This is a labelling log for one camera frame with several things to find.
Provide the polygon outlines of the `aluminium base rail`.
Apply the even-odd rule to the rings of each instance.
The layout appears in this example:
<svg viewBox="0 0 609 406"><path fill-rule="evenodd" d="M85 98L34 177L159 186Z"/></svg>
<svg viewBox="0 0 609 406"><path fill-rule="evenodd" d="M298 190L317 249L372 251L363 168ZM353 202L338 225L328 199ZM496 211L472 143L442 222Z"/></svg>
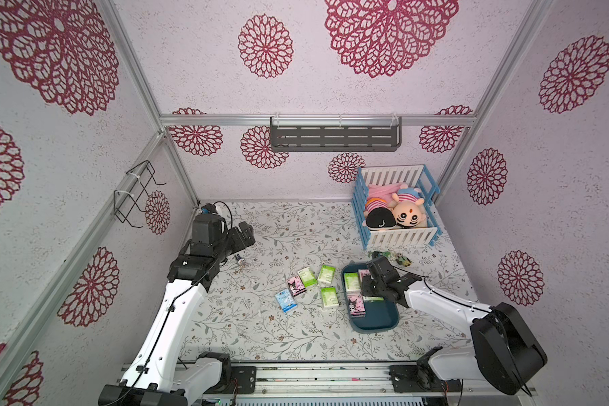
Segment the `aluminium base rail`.
<svg viewBox="0 0 609 406"><path fill-rule="evenodd" d="M416 362L241 363L222 355L207 355L178 364L168 382L152 375L151 367L136 367L133 377L106 385L101 405L191 405L205 399L368 398L412 394L497 396L500 390L485 379L443 380L429 366Z"/></svg>

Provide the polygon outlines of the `pink Kuromi tissue pack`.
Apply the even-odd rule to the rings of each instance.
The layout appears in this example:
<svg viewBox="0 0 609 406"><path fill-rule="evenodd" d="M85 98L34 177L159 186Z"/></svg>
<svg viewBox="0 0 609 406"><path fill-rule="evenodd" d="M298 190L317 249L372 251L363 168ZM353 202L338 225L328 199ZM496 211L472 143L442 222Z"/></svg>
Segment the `pink Kuromi tissue pack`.
<svg viewBox="0 0 609 406"><path fill-rule="evenodd" d="M307 292L306 286L304 286L299 276L292 276L287 280L287 285L290 294L295 298Z"/></svg>
<svg viewBox="0 0 609 406"><path fill-rule="evenodd" d="M351 318L359 318L365 316L365 301L361 294L349 294L347 296L347 301L348 314Z"/></svg>
<svg viewBox="0 0 609 406"><path fill-rule="evenodd" d="M362 282L366 277L368 279L371 279L370 271L368 269L358 270L358 276L359 276L360 282Z"/></svg>

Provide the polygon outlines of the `grey wall shelf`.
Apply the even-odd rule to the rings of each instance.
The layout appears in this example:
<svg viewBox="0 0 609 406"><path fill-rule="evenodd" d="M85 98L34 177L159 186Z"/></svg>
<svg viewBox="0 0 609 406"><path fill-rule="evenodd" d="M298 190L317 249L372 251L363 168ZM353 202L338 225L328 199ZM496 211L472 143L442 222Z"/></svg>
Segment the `grey wall shelf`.
<svg viewBox="0 0 609 406"><path fill-rule="evenodd" d="M402 144L402 119L387 125L277 125L271 119L274 152L395 152Z"/></svg>

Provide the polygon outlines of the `green tissue pack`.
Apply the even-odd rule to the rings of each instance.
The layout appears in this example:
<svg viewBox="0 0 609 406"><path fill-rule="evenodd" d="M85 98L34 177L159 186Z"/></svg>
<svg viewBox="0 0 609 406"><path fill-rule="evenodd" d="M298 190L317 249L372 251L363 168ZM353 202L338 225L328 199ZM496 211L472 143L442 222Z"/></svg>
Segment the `green tissue pack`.
<svg viewBox="0 0 609 406"><path fill-rule="evenodd" d="M382 297L363 296L363 301L367 302L367 303L372 303L372 302L382 302L382 301L385 301L385 299L383 299Z"/></svg>
<svg viewBox="0 0 609 406"><path fill-rule="evenodd" d="M306 289L310 289L317 284L316 276L309 267L305 267L300 269L298 272L298 276Z"/></svg>
<svg viewBox="0 0 609 406"><path fill-rule="evenodd" d="M360 277L357 272L345 272L343 283L347 293L359 293L361 291Z"/></svg>
<svg viewBox="0 0 609 406"><path fill-rule="evenodd" d="M331 286L335 277L336 268L329 265L322 265L317 277L318 284L321 286Z"/></svg>
<svg viewBox="0 0 609 406"><path fill-rule="evenodd" d="M335 287L325 287L321 289L322 308L331 310L339 306L338 293Z"/></svg>

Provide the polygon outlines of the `teal storage box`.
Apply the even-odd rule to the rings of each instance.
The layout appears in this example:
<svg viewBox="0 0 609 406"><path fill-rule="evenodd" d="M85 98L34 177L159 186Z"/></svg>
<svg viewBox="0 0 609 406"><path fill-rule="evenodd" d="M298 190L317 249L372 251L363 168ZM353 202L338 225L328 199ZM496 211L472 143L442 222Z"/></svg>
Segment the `teal storage box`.
<svg viewBox="0 0 609 406"><path fill-rule="evenodd" d="M345 282L345 275L358 272L358 270L364 268L365 263L350 263L342 270L341 282L348 313L350 313L350 309L352 307L349 297L351 295L358 295L358 293L351 293L348 291ZM385 300L378 300L365 302L365 315L348 316L348 320L351 328L357 333L384 333L396 328L396 326L399 324L400 316L396 304Z"/></svg>

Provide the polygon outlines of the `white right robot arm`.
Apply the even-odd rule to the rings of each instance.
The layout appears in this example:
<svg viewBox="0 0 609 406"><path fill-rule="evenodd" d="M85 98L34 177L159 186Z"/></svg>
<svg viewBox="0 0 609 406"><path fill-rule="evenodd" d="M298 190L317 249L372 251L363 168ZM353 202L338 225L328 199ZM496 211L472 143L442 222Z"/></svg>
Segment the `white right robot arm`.
<svg viewBox="0 0 609 406"><path fill-rule="evenodd" d="M426 313L470 337L460 348L436 347L415 362L416 383L430 390L436 383L485 381L515 395L547 364L547 355L515 307L475 304L433 287L426 278L394 267L384 256L366 264L361 292Z"/></svg>

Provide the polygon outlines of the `aluminium frame post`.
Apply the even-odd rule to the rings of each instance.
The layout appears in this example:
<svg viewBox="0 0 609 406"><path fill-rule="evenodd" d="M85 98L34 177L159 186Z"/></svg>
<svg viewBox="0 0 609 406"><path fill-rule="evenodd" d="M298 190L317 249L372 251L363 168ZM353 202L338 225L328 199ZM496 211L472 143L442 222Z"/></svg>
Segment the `aluminium frame post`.
<svg viewBox="0 0 609 406"><path fill-rule="evenodd" d="M521 66L526 54L531 49L531 46L551 12L554 3L554 1L549 0L535 0L531 1L529 4L529 8L522 19L518 30L514 34L502 61L497 67L484 95L477 105L474 122L472 125L465 127L464 134L461 136L451 159L443 170L440 180L438 181L440 192L434 199L436 204L439 204L442 201L450 186L457 179L459 172L463 165L465 165L468 155L474 148L481 131L485 128L487 121L494 114L497 103L502 98L504 91L510 81L514 78L515 72Z"/></svg>

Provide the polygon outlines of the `pink plush doll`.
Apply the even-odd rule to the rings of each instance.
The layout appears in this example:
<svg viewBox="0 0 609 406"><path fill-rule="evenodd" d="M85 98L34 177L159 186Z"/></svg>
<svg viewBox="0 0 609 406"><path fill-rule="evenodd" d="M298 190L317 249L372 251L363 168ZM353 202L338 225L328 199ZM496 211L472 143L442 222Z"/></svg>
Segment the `pink plush doll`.
<svg viewBox="0 0 609 406"><path fill-rule="evenodd" d="M407 187L408 185L406 183L388 185L369 184L367 200L381 199L385 201L389 207L394 207L396 206L396 202L392 198L392 195L396 194L400 189L406 189Z"/></svg>

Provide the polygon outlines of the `peach face plush doll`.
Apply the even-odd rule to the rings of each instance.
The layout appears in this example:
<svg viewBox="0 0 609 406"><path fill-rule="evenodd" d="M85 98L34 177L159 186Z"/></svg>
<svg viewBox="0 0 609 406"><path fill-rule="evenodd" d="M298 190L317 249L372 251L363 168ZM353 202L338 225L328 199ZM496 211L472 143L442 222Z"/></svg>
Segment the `peach face plush doll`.
<svg viewBox="0 0 609 406"><path fill-rule="evenodd" d="M425 199L420 188L400 189L392 195L396 206L392 208L397 225L402 228L426 228Z"/></svg>

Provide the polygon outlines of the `sloth figure keychain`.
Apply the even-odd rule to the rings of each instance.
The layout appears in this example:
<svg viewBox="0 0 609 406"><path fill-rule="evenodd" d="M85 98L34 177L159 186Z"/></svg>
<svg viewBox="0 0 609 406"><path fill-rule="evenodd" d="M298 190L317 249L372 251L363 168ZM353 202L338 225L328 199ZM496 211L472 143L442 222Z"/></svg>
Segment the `sloth figure keychain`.
<svg viewBox="0 0 609 406"><path fill-rule="evenodd" d="M405 255L396 255L395 260L401 267L409 267L411 265L411 260Z"/></svg>

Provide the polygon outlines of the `black-haired plush doll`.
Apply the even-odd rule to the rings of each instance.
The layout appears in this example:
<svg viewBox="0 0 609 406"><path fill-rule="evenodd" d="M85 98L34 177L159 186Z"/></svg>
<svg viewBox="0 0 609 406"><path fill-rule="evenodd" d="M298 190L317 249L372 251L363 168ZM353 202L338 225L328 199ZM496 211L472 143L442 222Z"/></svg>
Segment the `black-haired plush doll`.
<svg viewBox="0 0 609 406"><path fill-rule="evenodd" d="M396 225L395 217L388 207L378 207L366 213L365 226L369 230L391 229Z"/></svg>

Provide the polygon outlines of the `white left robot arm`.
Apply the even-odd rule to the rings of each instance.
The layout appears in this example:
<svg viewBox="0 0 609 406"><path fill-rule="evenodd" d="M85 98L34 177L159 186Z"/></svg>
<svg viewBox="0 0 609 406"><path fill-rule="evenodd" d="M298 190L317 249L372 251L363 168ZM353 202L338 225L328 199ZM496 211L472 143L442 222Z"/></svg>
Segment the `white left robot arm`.
<svg viewBox="0 0 609 406"><path fill-rule="evenodd" d="M255 243L247 222L229 226L214 212L195 216L192 237L171 263L162 305L137 357L116 385L106 385L100 405L191 405L207 392L234 388L229 355L203 353L177 370L180 340L207 297L221 265Z"/></svg>

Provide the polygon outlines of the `blue white toy crib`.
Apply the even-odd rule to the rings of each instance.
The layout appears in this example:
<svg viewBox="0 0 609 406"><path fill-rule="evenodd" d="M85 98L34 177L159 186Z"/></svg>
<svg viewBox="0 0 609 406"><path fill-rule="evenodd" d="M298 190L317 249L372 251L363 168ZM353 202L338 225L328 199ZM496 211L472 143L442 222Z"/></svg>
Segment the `blue white toy crib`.
<svg viewBox="0 0 609 406"><path fill-rule="evenodd" d="M364 249L433 246L442 234L431 212L439 192L424 165L359 168L352 205Z"/></svg>

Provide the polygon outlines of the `blue Cinnamoroll tissue pack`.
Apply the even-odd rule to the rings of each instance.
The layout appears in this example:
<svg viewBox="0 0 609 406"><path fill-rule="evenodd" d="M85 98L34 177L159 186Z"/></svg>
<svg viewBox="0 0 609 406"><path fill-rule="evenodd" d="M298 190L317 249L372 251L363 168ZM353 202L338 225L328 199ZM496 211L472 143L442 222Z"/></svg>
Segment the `blue Cinnamoroll tissue pack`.
<svg viewBox="0 0 609 406"><path fill-rule="evenodd" d="M275 299L283 313L289 313L297 307L289 289L284 289L275 295Z"/></svg>

